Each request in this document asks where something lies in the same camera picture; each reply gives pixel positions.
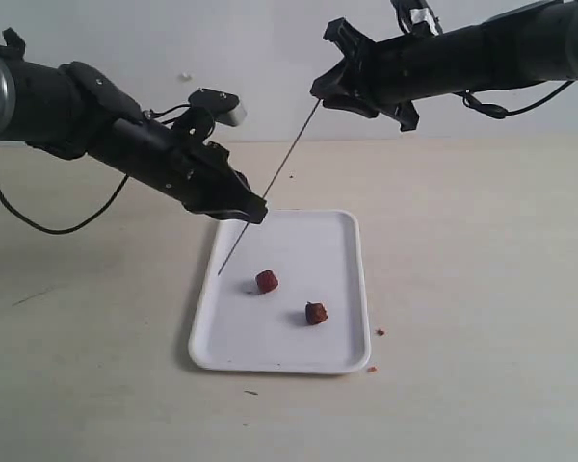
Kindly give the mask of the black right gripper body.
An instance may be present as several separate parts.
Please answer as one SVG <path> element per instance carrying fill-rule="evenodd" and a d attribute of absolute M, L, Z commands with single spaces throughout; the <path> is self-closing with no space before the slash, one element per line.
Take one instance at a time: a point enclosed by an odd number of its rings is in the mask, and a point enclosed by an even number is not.
<path fill-rule="evenodd" d="M 354 28 L 346 18 L 332 20 L 324 32 L 323 39 L 333 43 L 340 50 L 342 60 L 351 61 L 359 67 L 360 95 L 369 98 L 380 111 L 380 115 L 397 121 L 401 131 L 414 131 L 417 128 L 419 114 L 411 101 L 382 103 L 375 99 L 371 85 L 375 75 L 376 43 L 373 40 Z"/>

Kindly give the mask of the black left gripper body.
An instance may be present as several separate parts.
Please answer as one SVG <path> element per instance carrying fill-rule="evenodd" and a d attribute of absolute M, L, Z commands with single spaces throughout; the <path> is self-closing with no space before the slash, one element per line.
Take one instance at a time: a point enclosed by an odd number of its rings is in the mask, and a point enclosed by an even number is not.
<path fill-rule="evenodd" d="M 190 212 L 242 212 L 244 182 L 229 151 L 152 120 L 117 120 L 89 149 L 97 161 L 163 193 Z"/>

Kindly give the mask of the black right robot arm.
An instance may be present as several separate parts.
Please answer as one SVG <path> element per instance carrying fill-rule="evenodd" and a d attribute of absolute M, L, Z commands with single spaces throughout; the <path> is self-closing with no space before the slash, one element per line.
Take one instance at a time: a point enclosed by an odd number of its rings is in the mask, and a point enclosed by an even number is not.
<path fill-rule="evenodd" d="M 392 6 L 402 31 L 396 38 L 373 41 L 345 18 L 328 24 L 324 39 L 343 58 L 312 84 L 325 108 L 385 115 L 408 132 L 419 123 L 417 100 L 453 94 L 474 111 L 505 119 L 511 111 L 476 93 L 578 82 L 578 1 L 537 1 L 448 32 L 426 1 Z"/>

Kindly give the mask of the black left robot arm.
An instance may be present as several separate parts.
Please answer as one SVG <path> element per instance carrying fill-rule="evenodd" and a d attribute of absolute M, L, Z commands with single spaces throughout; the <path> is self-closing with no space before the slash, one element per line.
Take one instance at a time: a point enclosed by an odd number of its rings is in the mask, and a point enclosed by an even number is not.
<path fill-rule="evenodd" d="M 20 141 L 56 158 L 90 156 L 216 220 L 261 223 L 267 203 L 210 137 L 238 126 L 245 113 L 232 93 L 201 89 L 175 106 L 179 115 L 139 103 L 96 68 L 73 61 L 57 68 L 25 59 L 12 28 L 0 44 L 0 141 Z"/>

